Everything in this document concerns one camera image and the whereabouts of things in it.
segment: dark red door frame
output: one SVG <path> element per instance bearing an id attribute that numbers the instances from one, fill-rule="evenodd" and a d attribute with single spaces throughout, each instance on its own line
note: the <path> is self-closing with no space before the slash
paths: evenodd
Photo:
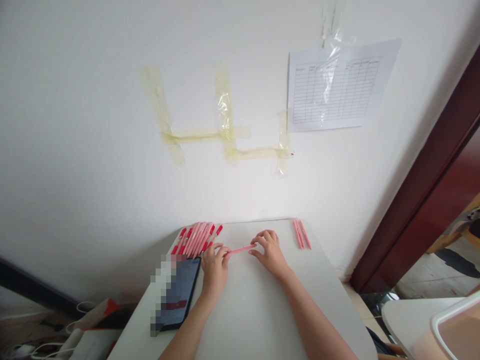
<path id="1" fill-rule="evenodd" d="M 480 192 L 480 47 L 393 199 L 350 283 L 389 291 Z"/>

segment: white table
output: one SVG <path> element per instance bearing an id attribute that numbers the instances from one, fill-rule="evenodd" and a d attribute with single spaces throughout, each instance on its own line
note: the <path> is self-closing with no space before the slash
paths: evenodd
<path id="1" fill-rule="evenodd" d="M 463 299 L 448 297 L 389 301 L 382 307 L 381 316 L 408 359 L 421 359 L 416 356 L 415 344 L 427 333 L 430 319 Z"/>
<path id="2" fill-rule="evenodd" d="M 224 224 L 216 241 L 238 249 L 258 232 L 275 230 L 288 264 L 358 358 L 377 359 L 365 325 L 315 234 L 306 221 L 304 225 L 312 250 L 298 248 L 291 220 Z M 234 255 L 228 269 L 223 294 L 205 325 L 196 359 L 306 359 L 292 310 L 276 279 L 246 251 Z M 202 290 L 203 275 L 200 269 L 191 306 Z M 157 360 L 167 347 L 175 331 L 150 336 L 151 311 L 161 286 L 165 287 L 158 282 L 149 285 L 109 360 Z"/>

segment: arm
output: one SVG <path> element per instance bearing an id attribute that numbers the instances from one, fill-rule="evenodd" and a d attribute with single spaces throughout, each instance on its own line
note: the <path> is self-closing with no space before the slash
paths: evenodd
<path id="1" fill-rule="evenodd" d="M 229 270 L 231 255 L 228 247 L 215 243 L 203 253 L 201 268 L 203 269 L 203 287 L 195 306 L 188 313 L 180 329 L 176 332 L 158 360 L 185 359 L 193 360 L 199 348 L 200 338 L 210 313 L 222 294 Z"/>
<path id="2" fill-rule="evenodd" d="M 257 250 L 250 250 L 249 253 L 280 281 L 285 291 L 308 358 L 310 360 L 357 359 L 288 266 L 280 250 L 279 237 L 275 231 L 261 231 L 251 241 L 251 244 L 253 243 L 262 245 L 264 254 Z"/>

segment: tablet screen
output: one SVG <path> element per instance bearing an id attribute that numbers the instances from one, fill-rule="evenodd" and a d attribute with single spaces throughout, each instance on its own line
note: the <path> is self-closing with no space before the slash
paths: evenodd
<path id="1" fill-rule="evenodd" d="M 190 258 L 176 263 L 170 289 L 161 298 L 160 316 L 155 317 L 155 330 L 178 329 L 187 317 L 197 280 L 201 258 Z"/>

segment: white plastic container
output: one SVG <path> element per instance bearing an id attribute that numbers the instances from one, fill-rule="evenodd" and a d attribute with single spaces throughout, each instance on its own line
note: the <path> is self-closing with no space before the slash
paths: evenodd
<path id="1" fill-rule="evenodd" d="M 415 359 L 480 359 L 480 291 L 433 316 L 413 353 Z"/>

